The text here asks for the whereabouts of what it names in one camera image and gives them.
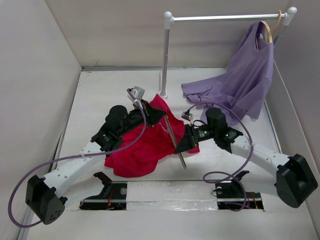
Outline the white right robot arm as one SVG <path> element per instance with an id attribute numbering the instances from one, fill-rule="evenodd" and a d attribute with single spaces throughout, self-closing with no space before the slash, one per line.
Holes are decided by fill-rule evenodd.
<path id="1" fill-rule="evenodd" d="M 193 150 L 199 142 L 213 139 L 220 149 L 243 157 L 246 162 L 270 173 L 275 179 L 271 187 L 273 193 L 292 208 L 298 208 L 318 188 L 318 182 L 302 155 L 289 156 L 253 144 L 250 135 L 228 126 L 226 116 L 219 108 L 209 108 L 205 116 L 206 124 L 185 125 L 184 136 L 175 147 L 175 153 Z"/>

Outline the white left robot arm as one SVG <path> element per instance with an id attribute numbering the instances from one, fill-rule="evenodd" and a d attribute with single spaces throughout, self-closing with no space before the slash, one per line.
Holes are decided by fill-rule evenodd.
<path id="1" fill-rule="evenodd" d="M 127 111 L 123 105 L 113 106 L 102 127 L 78 157 L 66 161 L 43 177 L 34 175 L 28 180 L 26 204 L 43 224 L 53 223 L 65 210 L 68 199 L 64 194 L 67 189 L 100 161 L 93 151 L 110 156 L 123 144 L 125 134 L 137 127 L 154 127 L 166 114 L 166 111 L 152 107 L 145 100 L 137 101 L 132 111 Z"/>

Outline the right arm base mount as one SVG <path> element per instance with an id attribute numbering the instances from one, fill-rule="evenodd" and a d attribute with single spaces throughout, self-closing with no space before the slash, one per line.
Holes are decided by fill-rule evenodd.
<path id="1" fill-rule="evenodd" d="M 242 170 L 235 176 L 235 179 L 218 183 L 211 195 L 217 199 L 218 210 L 238 211 L 244 203 L 244 210 L 264 210 L 263 201 L 259 192 L 245 192 L 237 181 L 249 173 L 248 170 Z"/>

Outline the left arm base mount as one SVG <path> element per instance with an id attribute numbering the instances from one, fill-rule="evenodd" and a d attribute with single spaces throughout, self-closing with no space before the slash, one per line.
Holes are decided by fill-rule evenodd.
<path id="1" fill-rule="evenodd" d="M 122 211 L 127 209 L 127 181 L 112 181 L 103 172 L 93 174 L 103 184 L 98 195 L 89 196 L 80 201 L 79 208 L 85 211 Z"/>

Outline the red t-shirt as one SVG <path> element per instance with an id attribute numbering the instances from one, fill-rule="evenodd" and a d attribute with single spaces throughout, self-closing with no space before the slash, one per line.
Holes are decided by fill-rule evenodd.
<path id="1" fill-rule="evenodd" d="M 176 118 L 167 103 L 156 94 L 149 102 L 151 107 L 166 111 L 177 143 L 185 133 L 182 120 Z M 143 129 L 143 123 L 123 136 L 123 148 L 135 140 Z M 175 153 L 175 147 L 168 133 L 163 117 L 154 127 L 147 126 L 142 137 L 132 146 L 105 158 L 104 166 L 113 169 L 113 174 L 123 178 L 137 178 L 152 173 L 158 161 Z"/>

